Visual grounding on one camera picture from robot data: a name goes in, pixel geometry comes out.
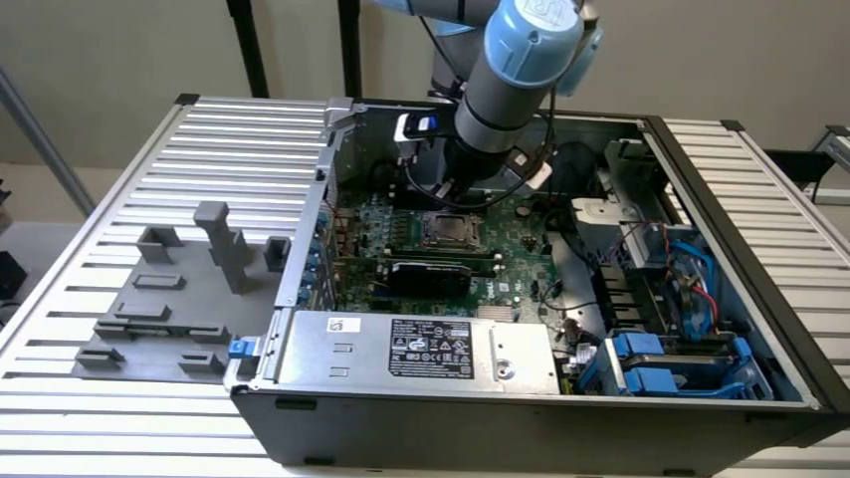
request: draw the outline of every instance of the gray 3d printed holder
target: gray 3d printed holder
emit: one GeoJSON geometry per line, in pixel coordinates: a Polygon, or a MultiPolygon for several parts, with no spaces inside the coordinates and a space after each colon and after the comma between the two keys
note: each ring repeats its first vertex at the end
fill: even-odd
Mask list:
{"type": "Polygon", "coordinates": [[[286,237],[249,245],[227,214],[225,202],[198,205],[209,245],[181,241],[173,227],[145,230],[142,260],[81,348],[75,376],[221,382],[231,338],[269,329],[290,251],[286,237]]]}

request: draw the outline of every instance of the blue latch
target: blue latch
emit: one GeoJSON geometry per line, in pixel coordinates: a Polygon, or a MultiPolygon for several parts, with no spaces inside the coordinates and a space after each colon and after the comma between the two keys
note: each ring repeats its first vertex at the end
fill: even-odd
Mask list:
{"type": "Polygon", "coordinates": [[[680,393],[674,374],[666,368],[633,368],[626,372],[626,387],[633,395],[674,396],[680,393]]]}
{"type": "Polygon", "coordinates": [[[227,356],[231,359],[251,359],[254,357],[255,341],[231,341],[227,356]]]}
{"type": "Polygon", "coordinates": [[[618,357],[662,356],[665,347],[656,334],[620,334],[614,337],[614,350],[618,357]]]}

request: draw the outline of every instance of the black metal pole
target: black metal pole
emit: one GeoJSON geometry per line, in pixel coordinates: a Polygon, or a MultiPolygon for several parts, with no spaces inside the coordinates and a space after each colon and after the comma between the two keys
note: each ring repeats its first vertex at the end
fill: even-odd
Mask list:
{"type": "Polygon", "coordinates": [[[341,44],[343,48],[343,75],[346,96],[363,96],[361,73],[361,0],[337,0],[341,15],[341,44]]]}
{"type": "Polygon", "coordinates": [[[237,27],[237,37],[239,38],[245,73],[249,76],[249,85],[251,86],[251,96],[254,98],[269,98],[269,83],[266,82],[261,43],[257,40],[251,0],[227,0],[227,11],[237,27]]]}

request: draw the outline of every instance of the power supply label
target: power supply label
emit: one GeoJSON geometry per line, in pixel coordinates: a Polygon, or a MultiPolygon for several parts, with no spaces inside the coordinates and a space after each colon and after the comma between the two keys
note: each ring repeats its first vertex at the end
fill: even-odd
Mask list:
{"type": "Polygon", "coordinates": [[[390,373],[420,378],[473,380],[470,322],[394,319],[390,336],[390,373]]]}

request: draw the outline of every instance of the white wall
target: white wall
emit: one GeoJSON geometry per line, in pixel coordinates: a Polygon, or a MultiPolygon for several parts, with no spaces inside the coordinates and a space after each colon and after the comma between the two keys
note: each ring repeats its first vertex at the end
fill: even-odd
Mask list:
{"type": "MultiPolygon", "coordinates": [[[[597,0],[608,39],[560,107],[736,119],[770,147],[850,123],[847,0],[597,0]]],[[[335,0],[255,0],[273,95],[343,93],[335,0]]],[[[425,96],[416,18],[365,3],[365,95],[425,96]]],[[[0,0],[0,62],[62,153],[122,167],[179,92],[246,96],[223,0],[0,0]]],[[[0,112],[0,161],[37,162],[0,112]]]]}
{"type": "MultiPolygon", "coordinates": [[[[125,167],[181,92],[246,96],[225,1],[0,0],[0,63],[70,162],[125,167]]],[[[0,161],[41,161],[0,107],[0,161]]]]}

